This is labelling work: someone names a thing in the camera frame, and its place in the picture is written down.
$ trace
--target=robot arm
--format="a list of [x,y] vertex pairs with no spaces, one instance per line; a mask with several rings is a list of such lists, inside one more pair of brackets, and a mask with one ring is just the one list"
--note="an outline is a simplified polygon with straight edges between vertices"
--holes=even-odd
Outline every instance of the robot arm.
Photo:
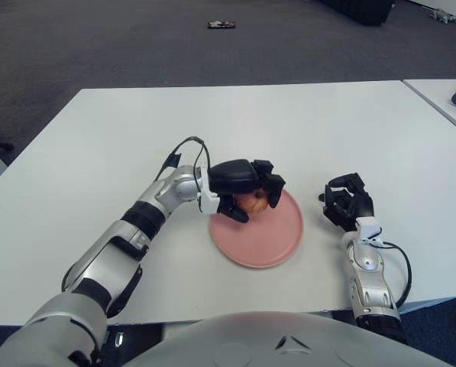
[[[178,157],[178,164],[179,156],[170,154],[170,161],[172,157]],[[171,213],[182,203],[199,200],[205,214],[219,212],[247,222],[248,215],[236,207],[233,195],[264,188],[275,207],[285,182],[271,174],[272,168],[269,161],[236,160],[212,168],[185,165],[166,178],[158,177],[68,270],[62,293],[2,345],[0,365],[95,364],[105,339],[106,319],[128,302],[141,279],[140,261]]]
[[384,261],[377,248],[389,247],[380,237],[382,227],[374,217],[374,204],[364,182],[358,174],[337,177],[328,182],[319,199],[325,202],[325,216],[346,232],[341,247],[357,325],[406,343],[398,311],[404,300],[396,305],[384,279]]

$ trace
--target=table top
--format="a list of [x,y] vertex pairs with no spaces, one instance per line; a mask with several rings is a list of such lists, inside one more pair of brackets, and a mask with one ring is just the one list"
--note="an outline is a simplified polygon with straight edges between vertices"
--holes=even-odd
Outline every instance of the table top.
[[[409,301],[456,296],[456,128],[403,83],[84,89],[0,177],[0,324],[24,323],[60,292],[68,267],[188,135],[205,139],[213,164],[272,161],[301,207],[302,244],[274,268],[244,268],[213,244],[196,203],[184,204],[111,323],[350,307],[342,231],[317,200],[350,172],[367,184],[384,239],[409,256]],[[196,152],[187,146],[183,162]],[[406,267],[383,254],[398,298]]]
[[404,80],[404,83],[456,125],[456,106],[451,102],[456,92],[456,79]]

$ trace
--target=robotic hand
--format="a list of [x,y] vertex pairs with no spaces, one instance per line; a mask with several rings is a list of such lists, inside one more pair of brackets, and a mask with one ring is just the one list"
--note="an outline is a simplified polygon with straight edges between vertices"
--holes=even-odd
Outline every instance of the robotic hand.
[[285,181],[272,174],[269,161],[248,162],[245,159],[218,164],[209,170],[210,190],[219,197],[217,212],[238,222],[246,223],[248,214],[236,205],[235,194],[252,193],[263,189],[268,196],[270,207],[277,206]]
[[[406,300],[411,285],[409,259],[397,245],[381,239],[382,228],[374,217],[374,204],[364,186],[358,174],[346,174],[330,180],[319,200],[325,203],[325,216],[346,232],[341,246],[357,325],[406,343],[397,308]],[[384,261],[377,248],[397,248],[406,259],[408,284],[397,303],[384,279]]]

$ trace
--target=gray carpet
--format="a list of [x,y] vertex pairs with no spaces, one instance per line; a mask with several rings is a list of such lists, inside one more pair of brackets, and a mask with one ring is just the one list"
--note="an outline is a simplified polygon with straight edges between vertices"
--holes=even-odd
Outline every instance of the gray carpet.
[[456,24],[428,14],[398,0],[369,28],[318,0],[1,0],[1,156],[82,88],[456,78]]

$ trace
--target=black cable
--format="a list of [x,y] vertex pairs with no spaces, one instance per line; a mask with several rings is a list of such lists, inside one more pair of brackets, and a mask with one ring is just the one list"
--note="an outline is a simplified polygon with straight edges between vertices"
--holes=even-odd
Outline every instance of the black cable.
[[404,302],[406,302],[406,299],[409,295],[409,291],[411,291],[411,283],[412,283],[411,263],[409,262],[408,255],[406,255],[404,250],[402,248],[400,248],[398,245],[395,245],[392,242],[386,242],[386,241],[384,241],[383,244],[388,245],[389,247],[377,246],[377,245],[373,245],[372,243],[370,243],[370,246],[375,247],[375,248],[382,248],[382,249],[394,248],[396,250],[399,250],[401,252],[401,254],[403,254],[404,259],[406,260],[406,267],[408,268],[408,281],[406,282],[406,287],[404,288],[401,298],[396,302],[396,306],[397,306],[397,308],[399,308],[404,304]]
[[197,161],[199,160],[199,157],[200,157],[200,155],[202,154],[203,151],[204,151],[204,146],[202,146],[200,148],[200,152],[199,152],[199,154],[197,154],[196,161],[194,162],[194,181],[196,182],[197,191],[199,191],[199,192],[200,192],[200,186],[199,186],[199,182],[197,181],[196,166],[197,166]]
[[164,161],[164,163],[161,165],[161,169],[160,171],[158,172],[157,176],[155,177],[155,181],[157,181],[161,174],[163,173],[163,171],[168,167],[168,163],[170,162],[170,159],[172,158],[172,156],[174,156],[174,154],[176,153],[176,151],[179,150],[179,148],[184,145],[186,142],[188,141],[195,141],[196,143],[200,144],[204,150],[205,150],[205,155],[207,157],[207,168],[211,168],[211,157],[209,156],[209,150],[207,149],[207,147],[205,146],[205,143],[204,141],[197,137],[197,136],[189,136],[188,138],[185,138],[180,144],[178,144],[175,149],[173,149],[170,154],[168,154],[168,157],[167,159]]

